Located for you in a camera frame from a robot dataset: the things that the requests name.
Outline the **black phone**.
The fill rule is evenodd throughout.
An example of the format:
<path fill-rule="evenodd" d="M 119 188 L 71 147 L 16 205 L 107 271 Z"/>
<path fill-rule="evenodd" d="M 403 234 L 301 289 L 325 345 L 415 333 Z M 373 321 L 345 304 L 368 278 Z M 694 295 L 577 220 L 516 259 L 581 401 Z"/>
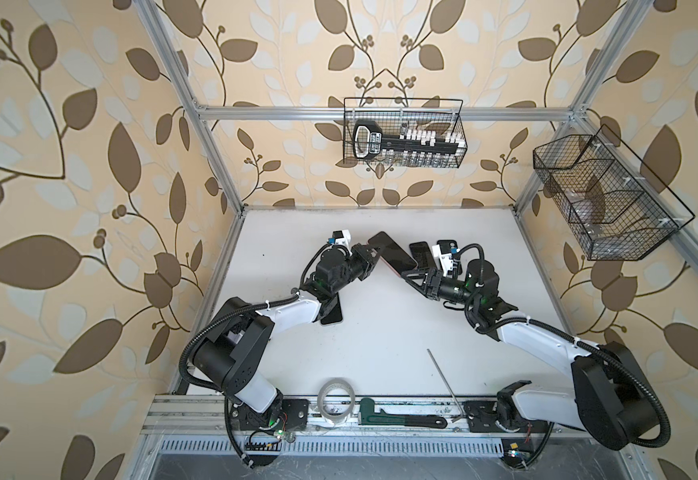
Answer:
<path fill-rule="evenodd" d="M 331 325 L 342 321 L 340 298 L 338 294 L 335 294 L 321 303 L 318 322 L 321 325 Z"/>
<path fill-rule="evenodd" d="M 419 270 L 429 270 L 436 267 L 431 248 L 426 241 L 413 242 L 409 245 L 410 254 Z"/>

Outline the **black phone case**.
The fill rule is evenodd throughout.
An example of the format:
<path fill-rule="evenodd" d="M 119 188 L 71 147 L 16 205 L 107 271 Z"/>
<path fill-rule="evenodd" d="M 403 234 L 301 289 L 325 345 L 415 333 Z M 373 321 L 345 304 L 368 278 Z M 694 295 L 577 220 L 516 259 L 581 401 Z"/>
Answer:
<path fill-rule="evenodd" d="M 453 253 L 458 251 L 458 243 L 455 240 L 438 240 L 432 247 L 435 258 L 439 261 L 441 268 L 448 268 L 453 261 Z"/>

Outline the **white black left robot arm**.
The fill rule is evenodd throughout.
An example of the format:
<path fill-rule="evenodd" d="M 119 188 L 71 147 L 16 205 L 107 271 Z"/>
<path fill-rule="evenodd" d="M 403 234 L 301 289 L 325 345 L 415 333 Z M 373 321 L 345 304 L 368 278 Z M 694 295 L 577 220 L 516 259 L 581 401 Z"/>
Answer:
<path fill-rule="evenodd" d="M 342 322 L 339 292 L 369 277 L 380 258 L 377 247 L 349 247 L 334 236 L 307 263 L 290 296 L 257 304 L 232 297 L 184 347 L 178 361 L 181 379 L 222 394 L 227 438 L 248 468 L 258 464 L 235 439 L 231 405 L 254 414 L 257 433 L 286 424 L 282 392 L 258 373 L 270 339 L 302 324 Z"/>

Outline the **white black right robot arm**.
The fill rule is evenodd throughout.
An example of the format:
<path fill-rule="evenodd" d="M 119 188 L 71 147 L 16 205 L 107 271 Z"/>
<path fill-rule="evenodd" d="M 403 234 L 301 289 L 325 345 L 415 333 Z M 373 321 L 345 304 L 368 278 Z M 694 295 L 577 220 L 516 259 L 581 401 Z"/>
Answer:
<path fill-rule="evenodd" d="M 479 335 L 517 347 L 561 373 L 567 383 L 546 388 L 518 380 L 501 389 L 491 411 L 482 414 L 514 433 L 535 422 L 547 428 L 527 457 L 511 454 L 512 469 L 533 464 L 557 425 L 587 432 L 600 445 L 619 451 L 629 444 L 657 449 L 668 444 L 669 415 L 628 347 L 597 344 L 521 312 L 499 295 L 500 277 L 477 243 L 452 240 L 410 244 L 400 277 L 429 300 L 463 313 Z"/>

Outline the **black socket set holder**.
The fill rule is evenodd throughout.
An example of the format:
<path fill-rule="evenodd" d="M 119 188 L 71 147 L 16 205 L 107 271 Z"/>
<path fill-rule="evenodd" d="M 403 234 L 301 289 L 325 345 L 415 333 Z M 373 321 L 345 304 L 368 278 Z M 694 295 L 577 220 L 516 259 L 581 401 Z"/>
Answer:
<path fill-rule="evenodd" d="M 358 160 L 413 165 L 458 163 L 467 151 L 460 132 L 411 128 L 401 124 L 396 131 L 383 130 L 377 122 L 360 120 L 349 137 L 353 156 Z"/>

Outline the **clear tape roll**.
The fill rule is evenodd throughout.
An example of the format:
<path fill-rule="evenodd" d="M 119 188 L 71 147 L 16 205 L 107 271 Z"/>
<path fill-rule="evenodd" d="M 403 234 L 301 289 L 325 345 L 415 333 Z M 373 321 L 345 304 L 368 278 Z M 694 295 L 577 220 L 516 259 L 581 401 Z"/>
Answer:
<path fill-rule="evenodd" d="M 343 378 L 333 378 L 322 385 L 317 395 L 317 411 L 333 425 L 345 423 L 356 405 L 355 391 Z"/>

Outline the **thin metal rod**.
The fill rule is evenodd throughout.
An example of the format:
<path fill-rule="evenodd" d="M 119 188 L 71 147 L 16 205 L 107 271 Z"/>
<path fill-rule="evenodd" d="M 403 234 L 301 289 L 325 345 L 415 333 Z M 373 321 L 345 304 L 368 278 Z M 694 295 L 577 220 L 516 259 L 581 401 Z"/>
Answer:
<path fill-rule="evenodd" d="M 437 362 L 433 352 L 429 348 L 427 348 L 426 351 L 427 351 L 427 354 L 428 354 L 432 364 L 434 365 L 434 368 L 436 369 L 441 381 L 443 382 L 445 388 L 447 389 L 447 391 L 448 391 L 448 393 L 453 401 L 453 404 L 456 406 L 456 409 L 458 411 L 458 413 L 452 418 L 452 421 L 455 422 L 455 421 L 460 420 L 460 419 L 465 419 L 466 418 L 465 409 L 464 409 L 462 403 L 459 401 L 458 397 L 456 396 L 455 392 L 453 391 L 453 389 L 452 389 L 450 383 L 448 382 L 443 370 L 441 369 L 439 363 Z"/>

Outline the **green black pipe wrench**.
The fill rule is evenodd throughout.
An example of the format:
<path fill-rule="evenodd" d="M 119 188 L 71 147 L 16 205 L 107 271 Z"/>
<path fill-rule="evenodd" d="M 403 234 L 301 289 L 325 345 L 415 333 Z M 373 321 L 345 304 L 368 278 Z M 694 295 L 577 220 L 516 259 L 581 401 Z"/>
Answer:
<path fill-rule="evenodd" d="M 362 398 L 359 403 L 359 423 L 364 426 L 403 426 L 410 428 L 445 429 L 448 421 L 437 415 L 392 414 L 376 409 L 372 398 Z"/>

